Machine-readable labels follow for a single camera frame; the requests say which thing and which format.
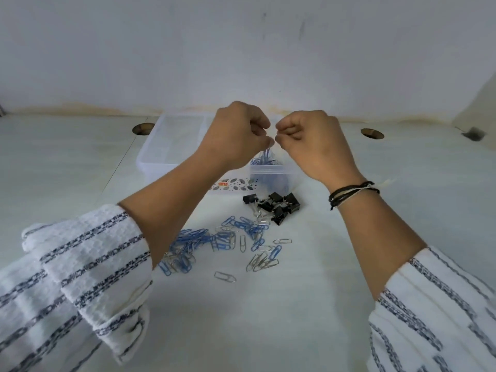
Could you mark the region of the person's right hand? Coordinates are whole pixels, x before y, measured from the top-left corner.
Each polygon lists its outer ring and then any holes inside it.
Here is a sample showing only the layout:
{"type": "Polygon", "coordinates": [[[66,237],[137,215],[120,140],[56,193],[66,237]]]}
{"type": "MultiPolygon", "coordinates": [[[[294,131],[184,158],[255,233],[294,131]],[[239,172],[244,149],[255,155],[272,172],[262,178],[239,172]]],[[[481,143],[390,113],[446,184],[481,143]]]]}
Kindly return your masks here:
{"type": "Polygon", "coordinates": [[[366,181],[358,170],[336,117],[324,111],[295,111],[276,124],[276,130],[303,130],[300,141],[278,143],[310,178],[330,193],[366,181]]]}

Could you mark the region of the person's left hand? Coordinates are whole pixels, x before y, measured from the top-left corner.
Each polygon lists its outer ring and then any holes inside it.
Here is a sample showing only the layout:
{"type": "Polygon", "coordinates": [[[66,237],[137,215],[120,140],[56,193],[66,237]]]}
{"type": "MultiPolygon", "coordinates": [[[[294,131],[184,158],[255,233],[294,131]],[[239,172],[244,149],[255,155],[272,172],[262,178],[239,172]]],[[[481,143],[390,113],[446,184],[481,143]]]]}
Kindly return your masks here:
{"type": "Polygon", "coordinates": [[[242,168],[264,151],[252,150],[252,134],[268,136],[270,125],[259,107],[234,101],[217,110],[197,153],[222,173],[242,168]]]}

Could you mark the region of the person's left forearm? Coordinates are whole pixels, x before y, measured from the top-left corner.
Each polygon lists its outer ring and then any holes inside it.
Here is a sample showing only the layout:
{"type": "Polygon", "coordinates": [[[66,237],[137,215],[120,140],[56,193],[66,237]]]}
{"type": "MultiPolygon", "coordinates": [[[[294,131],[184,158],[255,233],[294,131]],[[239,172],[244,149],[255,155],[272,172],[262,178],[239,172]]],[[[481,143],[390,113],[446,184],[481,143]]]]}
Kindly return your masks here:
{"type": "Polygon", "coordinates": [[[148,245],[152,269],[161,261],[212,185],[246,160],[218,151],[196,151],[152,184],[118,203],[139,227],[148,245]]]}

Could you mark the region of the person's right forearm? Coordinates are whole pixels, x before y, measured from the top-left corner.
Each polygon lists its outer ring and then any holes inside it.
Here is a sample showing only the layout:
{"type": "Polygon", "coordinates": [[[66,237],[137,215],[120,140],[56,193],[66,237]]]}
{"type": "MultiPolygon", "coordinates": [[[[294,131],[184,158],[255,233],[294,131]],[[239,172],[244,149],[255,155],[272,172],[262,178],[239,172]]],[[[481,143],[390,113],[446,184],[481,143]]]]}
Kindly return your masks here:
{"type": "Polygon", "coordinates": [[[371,182],[330,193],[348,231],[363,276],[374,300],[388,280],[427,244],[382,199],[371,182]]]}

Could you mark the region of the patterned label strip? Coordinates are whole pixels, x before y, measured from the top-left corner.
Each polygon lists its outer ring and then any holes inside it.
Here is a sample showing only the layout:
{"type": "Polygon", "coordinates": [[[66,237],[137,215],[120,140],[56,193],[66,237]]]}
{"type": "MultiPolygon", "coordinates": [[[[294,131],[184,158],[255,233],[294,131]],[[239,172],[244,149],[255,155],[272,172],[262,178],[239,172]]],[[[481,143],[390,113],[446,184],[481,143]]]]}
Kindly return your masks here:
{"type": "Polygon", "coordinates": [[[218,180],[211,188],[210,191],[242,191],[242,192],[254,192],[258,186],[259,179],[254,176],[245,178],[224,178],[218,180]]]}

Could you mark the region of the pile of black binder clips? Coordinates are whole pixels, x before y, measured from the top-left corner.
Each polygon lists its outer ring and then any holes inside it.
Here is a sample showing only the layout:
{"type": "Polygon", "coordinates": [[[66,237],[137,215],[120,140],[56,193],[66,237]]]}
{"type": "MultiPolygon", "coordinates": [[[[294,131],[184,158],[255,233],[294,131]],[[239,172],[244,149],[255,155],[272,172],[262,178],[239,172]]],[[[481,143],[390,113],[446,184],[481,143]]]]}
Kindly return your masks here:
{"type": "Polygon", "coordinates": [[[258,221],[274,222],[278,226],[301,208],[301,203],[293,193],[282,196],[273,192],[265,199],[259,199],[256,194],[249,194],[243,196],[243,202],[251,207],[258,221]]]}

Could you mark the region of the clear plastic compartment box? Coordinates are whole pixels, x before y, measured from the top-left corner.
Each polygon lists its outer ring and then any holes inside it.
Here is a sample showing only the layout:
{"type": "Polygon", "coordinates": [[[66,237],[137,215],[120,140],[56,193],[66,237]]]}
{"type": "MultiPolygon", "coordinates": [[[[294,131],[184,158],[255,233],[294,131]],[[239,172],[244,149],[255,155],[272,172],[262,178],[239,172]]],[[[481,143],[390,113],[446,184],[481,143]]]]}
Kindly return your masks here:
{"type": "MultiPolygon", "coordinates": [[[[156,181],[191,156],[205,136],[214,119],[214,115],[212,112],[163,113],[147,137],[136,160],[137,168],[144,174],[146,182],[152,183],[156,181]]],[[[291,192],[301,178],[301,169],[278,144],[274,144],[271,150],[287,167],[291,176],[291,192]]],[[[251,177],[250,162],[243,168],[227,172],[221,179],[251,177]]],[[[254,192],[209,191],[209,193],[234,195],[268,194],[259,184],[254,192]]]]}

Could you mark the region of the scattered blue silver paper clips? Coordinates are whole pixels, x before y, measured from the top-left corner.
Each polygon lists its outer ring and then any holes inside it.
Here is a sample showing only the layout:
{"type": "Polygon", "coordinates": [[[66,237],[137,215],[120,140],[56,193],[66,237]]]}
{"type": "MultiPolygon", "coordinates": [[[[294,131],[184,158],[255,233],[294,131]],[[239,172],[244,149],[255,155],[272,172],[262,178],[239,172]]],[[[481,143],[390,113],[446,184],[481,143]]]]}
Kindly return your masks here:
{"type": "Polygon", "coordinates": [[[284,244],[292,244],[291,238],[277,238],[267,243],[264,233],[269,230],[268,219],[251,220],[230,216],[214,231],[207,228],[183,229],[171,243],[169,251],[158,263],[165,276],[189,273],[196,262],[195,253],[209,245],[213,252],[239,250],[252,252],[246,272],[259,272],[277,266],[284,244]]]}

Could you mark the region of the white striped shirt sleeve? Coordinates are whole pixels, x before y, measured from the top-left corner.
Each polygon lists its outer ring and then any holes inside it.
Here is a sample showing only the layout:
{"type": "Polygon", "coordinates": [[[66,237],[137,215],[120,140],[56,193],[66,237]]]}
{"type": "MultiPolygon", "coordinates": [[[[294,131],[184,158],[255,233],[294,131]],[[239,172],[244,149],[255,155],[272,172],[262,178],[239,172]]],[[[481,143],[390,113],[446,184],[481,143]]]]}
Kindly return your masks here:
{"type": "Polygon", "coordinates": [[[496,372],[496,292],[434,247],[390,277],[369,326],[369,372],[496,372]]]}
{"type": "Polygon", "coordinates": [[[150,322],[152,260],[120,206],[22,233],[0,270],[0,372],[77,372],[100,347],[129,362],[150,322]]]}

